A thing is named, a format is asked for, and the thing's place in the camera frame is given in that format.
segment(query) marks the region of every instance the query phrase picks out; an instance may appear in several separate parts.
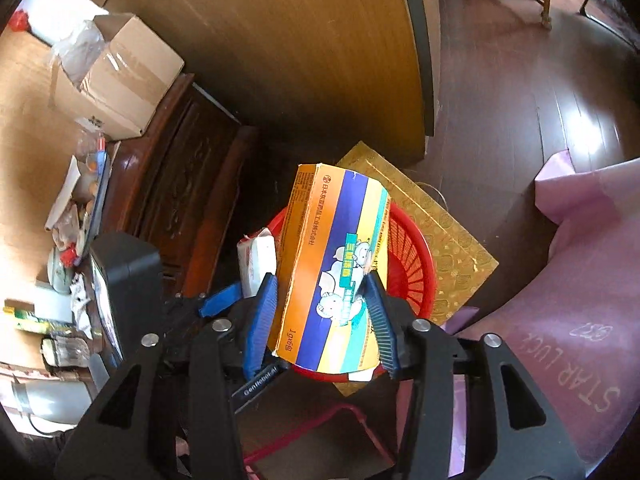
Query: wall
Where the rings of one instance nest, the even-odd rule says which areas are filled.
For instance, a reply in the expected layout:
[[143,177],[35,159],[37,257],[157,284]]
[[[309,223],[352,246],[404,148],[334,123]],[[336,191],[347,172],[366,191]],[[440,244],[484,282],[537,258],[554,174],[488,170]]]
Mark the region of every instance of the wall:
[[268,136],[351,136],[394,160],[424,156],[433,91],[420,86],[405,0],[94,2],[139,15],[205,90]]
[[108,14],[91,0],[22,0],[18,8],[29,14],[31,33],[50,45],[66,38],[82,21]]
[[48,107],[48,50],[26,32],[0,36],[0,300],[32,300],[53,246],[44,222],[78,139]]

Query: orange box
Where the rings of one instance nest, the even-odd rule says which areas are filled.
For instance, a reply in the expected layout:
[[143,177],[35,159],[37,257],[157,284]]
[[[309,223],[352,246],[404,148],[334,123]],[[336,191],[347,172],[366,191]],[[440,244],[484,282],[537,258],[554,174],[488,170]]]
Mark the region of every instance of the orange box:
[[340,374],[379,363],[358,288],[386,283],[389,197],[377,180],[326,164],[298,168],[280,238],[270,348],[308,370]]

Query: wooden cabinet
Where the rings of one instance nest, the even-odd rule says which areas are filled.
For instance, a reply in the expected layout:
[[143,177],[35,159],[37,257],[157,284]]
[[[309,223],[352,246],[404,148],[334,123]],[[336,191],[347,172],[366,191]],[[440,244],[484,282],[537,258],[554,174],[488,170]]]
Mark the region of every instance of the wooden cabinet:
[[121,143],[102,217],[102,232],[122,230],[158,248],[167,296],[208,291],[257,137],[192,82],[182,74],[145,135]]

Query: pink mat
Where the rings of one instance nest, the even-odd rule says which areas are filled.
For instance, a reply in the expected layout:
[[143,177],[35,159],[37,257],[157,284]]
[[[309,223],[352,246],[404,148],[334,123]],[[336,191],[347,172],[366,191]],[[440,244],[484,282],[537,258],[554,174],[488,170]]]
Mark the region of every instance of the pink mat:
[[[575,173],[560,152],[535,184],[536,206],[559,225],[549,263],[460,335],[496,332],[507,341],[591,468],[640,404],[640,159]],[[458,414],[454,438],[463,424]],[[450,474],[462,471],[463,453],[452,448]]]

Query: wooden floor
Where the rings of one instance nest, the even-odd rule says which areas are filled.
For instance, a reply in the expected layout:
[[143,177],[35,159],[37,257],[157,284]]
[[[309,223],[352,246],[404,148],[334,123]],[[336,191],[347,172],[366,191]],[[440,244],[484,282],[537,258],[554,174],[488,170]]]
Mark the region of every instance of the wooden floor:
[[439,188],[499,261],[469,302],[485,313],[546,263],[555,227],[532,188],[543,163],[567,148],[577,171],[640,156],[636,58],[578,16],[581,3],[552,0],[547,31],[533,0],[440,0],[440,113],[426,158],[407,175]]
[[[567,148],[579,171],[640,155],[633,53],[577,16],[581,2],[552,0],[549,32],[533,0],[440,0],[441,109],[426,158],[406,171],[439,188],[452,215],[500,262],[469,302],[484,313],[512,298],[545,265],[556,228],[533,202],[532,182],[543,163]],[[244,189],[252,192],[241,196],[229,239],[265,225],[286,204],[297,164],[335,162],[354,140],[340,137],[321,150],[265,139],[261,160],[246,174]],[[234,243],[227,251],[235,269]],[[220,284],[226,279],[221,272]],[[395,441],[394,396],[393,383],[381,378],[350,397],[389,445]],[[246,450],[339,399],[330,384],[284,377],[242,414]],[[381,462],[345,415],[258,466],[273,480],[321,480],[362,478]]]

